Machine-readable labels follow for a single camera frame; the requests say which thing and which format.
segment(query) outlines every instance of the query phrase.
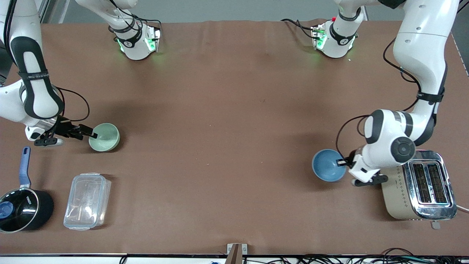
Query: gray floor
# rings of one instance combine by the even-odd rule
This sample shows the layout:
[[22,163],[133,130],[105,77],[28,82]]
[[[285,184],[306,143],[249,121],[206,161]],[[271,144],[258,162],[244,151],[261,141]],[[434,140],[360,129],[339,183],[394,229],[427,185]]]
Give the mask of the gray floor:
[[[103,23],[93,12],[74,0],[49,0],[46,23]],[[163,23],[188,23],[220,20],[278,21],[283,18],[301,21],[337,15],[332,0],[139,0],[132,12]],[[385,6],[366,8],[369,20],[402,20],[401,9]],[[463,60],[469,63],[469,7],[458,14],[453,34]],[[0,50],[0,74],[7,75],[11,61]]]

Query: clear plastic container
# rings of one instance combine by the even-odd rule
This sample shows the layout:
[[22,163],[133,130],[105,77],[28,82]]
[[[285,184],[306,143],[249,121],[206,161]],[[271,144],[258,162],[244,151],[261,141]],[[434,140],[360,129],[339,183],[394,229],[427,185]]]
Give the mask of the clear plastic container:
[[75,176],[68,196],[63,225],[72,230],[88,230],[104,223],[111,181],[99,173]]

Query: green bowl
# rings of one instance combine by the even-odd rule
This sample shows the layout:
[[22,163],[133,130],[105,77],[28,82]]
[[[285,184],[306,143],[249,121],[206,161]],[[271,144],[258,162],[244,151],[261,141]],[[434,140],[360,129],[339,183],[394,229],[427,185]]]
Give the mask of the green bowl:
[[110,123],[97,125],[93,132],[98,134],[98,138],[89,137],[88,142],[92,149],[100,152],[113,150],[121,140],[121,135],[117,127]]

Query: pot handle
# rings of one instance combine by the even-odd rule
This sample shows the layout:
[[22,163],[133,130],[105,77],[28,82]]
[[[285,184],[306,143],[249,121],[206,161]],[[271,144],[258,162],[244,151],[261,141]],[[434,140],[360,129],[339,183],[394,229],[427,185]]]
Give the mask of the pot handle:
[[30,147],[24,147],[23,152],[21,153],[21,162],[20,162],[20,188],[31,186],[31,180],[28,175],[29,167],[29,157],[31,154]]

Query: blue bowl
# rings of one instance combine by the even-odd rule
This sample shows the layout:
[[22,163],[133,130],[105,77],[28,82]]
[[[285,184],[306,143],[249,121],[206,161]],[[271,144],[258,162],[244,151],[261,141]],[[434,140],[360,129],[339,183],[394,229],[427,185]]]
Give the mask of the blue bowl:
[[323,181],[334,182],[340,180],[346,171],[346,166],[338,166],[337,160],[342,156],[333,149],[323,149],[314,155],[311,162],[314,174]]

